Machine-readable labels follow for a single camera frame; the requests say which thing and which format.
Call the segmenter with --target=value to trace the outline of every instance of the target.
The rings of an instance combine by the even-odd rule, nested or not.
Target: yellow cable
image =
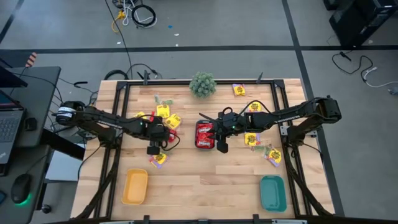
[[[125,17],[126,17],[126,13],[124,13],[122,10],[120,10],[118,16],[115,18],[115,20],[111,24],[111,28],[112,28],[113,32],[115,32],[115,33],[119,32],[118,30],[115,30],[113,27],[115,21],[118,21],[118,19],[124,19]]]

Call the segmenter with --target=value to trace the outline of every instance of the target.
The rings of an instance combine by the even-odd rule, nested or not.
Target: teal tray
[[[267,175],[260,181],[261,205],[269,212],[286,210],[284,180],[277,175]]]

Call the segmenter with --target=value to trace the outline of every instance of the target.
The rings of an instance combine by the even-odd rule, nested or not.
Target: computer mouse
[[[14,203],[22,203],[27,199],[31,179],[29,174],[21,174],[15,178],[11,187],[11,199]]]

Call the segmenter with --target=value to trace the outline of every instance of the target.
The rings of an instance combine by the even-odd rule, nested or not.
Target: artificial plant
[[[216,92],[216,82],[212,73],[198,72],[189,84],[189,89],[197,98],[207,98]]]

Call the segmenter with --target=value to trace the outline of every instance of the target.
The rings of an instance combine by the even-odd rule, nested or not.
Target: laptop keyboard
[[[0,142],[11,142],[17,133],[19,118],[0,118]]]

